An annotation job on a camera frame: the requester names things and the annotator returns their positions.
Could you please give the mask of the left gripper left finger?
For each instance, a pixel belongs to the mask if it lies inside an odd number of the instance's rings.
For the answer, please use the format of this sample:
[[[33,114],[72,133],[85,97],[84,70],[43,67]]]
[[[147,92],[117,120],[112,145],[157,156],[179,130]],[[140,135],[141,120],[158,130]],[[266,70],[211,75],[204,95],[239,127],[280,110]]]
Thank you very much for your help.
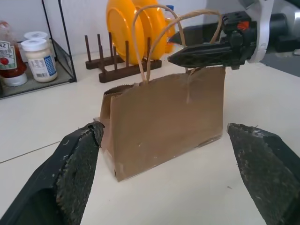
[[[80,225],[94,181],[104,125],[68,134],[29,177],[0,225]]]

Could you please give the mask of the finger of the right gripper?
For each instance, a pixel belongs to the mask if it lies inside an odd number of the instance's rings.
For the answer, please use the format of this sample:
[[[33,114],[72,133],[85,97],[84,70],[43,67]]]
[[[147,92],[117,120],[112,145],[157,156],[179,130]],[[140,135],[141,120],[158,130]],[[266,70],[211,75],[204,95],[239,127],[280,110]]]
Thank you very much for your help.
[[[185,68],[224,65],[233,50],[227,43],[187,46],[168,56],[168,62]]]
[[[209,43],[212,39],[218,23],[199,24],[183,28],[186,46],[200,45]],[[179,31],[175,33],[168,41],[169,43],[182,45]]]

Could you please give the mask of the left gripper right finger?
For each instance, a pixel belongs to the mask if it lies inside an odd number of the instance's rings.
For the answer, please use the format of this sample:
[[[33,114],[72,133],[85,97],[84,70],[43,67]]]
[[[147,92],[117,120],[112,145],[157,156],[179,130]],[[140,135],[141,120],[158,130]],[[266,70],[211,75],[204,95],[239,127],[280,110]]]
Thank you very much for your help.
[[[280,136],[227,126],[243,183],[266,225],[300,225],[300,157]]]

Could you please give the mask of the grey mat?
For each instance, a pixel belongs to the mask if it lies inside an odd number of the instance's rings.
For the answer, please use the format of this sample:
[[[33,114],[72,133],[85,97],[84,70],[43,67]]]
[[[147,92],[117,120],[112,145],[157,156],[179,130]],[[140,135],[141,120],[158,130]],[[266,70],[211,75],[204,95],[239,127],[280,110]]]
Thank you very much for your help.
[[[271,53],[266,54],[261,60],[261,63],[300,77],[300,49],[288,53]]]

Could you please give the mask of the orange plate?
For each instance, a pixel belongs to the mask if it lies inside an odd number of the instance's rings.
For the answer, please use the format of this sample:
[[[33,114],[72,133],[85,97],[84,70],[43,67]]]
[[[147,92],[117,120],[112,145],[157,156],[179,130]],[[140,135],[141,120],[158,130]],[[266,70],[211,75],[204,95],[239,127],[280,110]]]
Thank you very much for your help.
[[[128,41],[129,63],[133,65],[138,64],[132,36],[132,24],[136,12],[132,0],[108,0],[106,5],[106,24],[112,35],[112,43],[119,56],[125,60],[125,42]]]
[[[134,6],[137,10],[147,5],[156,5],[158,4],[157,0],[132,0]],[[145,38],[145,53],[144,56],[148,54],[148,38],[151,39],[151,43],[155,41],[158,35],[166,27],[165,17],[163,10],[161,8],[148,8],[143,10],[139,17],[142,22],[144,38]],[[164,34],[160,41],[157,43],[154,48],[151,60],[159,60],[165,54],[166,46],[166,34]]]

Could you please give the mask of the dark wooden plate rack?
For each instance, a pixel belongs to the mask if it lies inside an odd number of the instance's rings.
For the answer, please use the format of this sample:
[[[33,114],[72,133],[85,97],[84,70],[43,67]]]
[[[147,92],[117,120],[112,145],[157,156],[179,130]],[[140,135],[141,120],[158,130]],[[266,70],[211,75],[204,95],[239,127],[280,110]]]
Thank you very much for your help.
[[[103,47],[101,45],[101,37],[97,34],[97,42],[98,42],[98,52],[99,58],[93,60],[91,58],[91,51],[89,45],[88,36],[85,35],[85,45],[88,60],[85,62],[85,66],[87,70],[92,69],[100,69],[101,72],[98,75],[99,81],[101,83],[108,83],[112,81],[116,81],[122,78],[126,78],[129,76],[136,75],[140,73],[140,69],[138,65],[133,65],[129,63],[129,42],[125,41],[125,59],[123,60],[116,51],[116,47],[112,42],[112,34],[109,32],[109,47],[110,47],[110,55],[105,57]]]

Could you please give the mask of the white mayonnaise jar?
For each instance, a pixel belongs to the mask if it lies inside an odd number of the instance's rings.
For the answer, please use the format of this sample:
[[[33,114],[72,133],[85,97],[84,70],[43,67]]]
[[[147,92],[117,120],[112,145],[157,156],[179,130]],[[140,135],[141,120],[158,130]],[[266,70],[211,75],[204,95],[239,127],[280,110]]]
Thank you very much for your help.
[[[47,40],[42,38],[28,39],[21,42],[21,46],[37,82],[48,83],[57,78],[55,60]]]
[[[24,34],[24,38],[26,39],[44,39],[48,42],[48,44],[52,44],[49,35],[43,31],[32,31]]]

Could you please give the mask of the red ketchup bottle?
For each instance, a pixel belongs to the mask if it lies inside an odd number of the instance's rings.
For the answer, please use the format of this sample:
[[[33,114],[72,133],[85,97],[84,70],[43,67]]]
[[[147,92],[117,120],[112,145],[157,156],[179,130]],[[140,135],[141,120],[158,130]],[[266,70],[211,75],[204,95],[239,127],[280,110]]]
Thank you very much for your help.
[[[26,69],[11,26],[0,21],[0,77],[7,86],[21,86],[28,81]]]

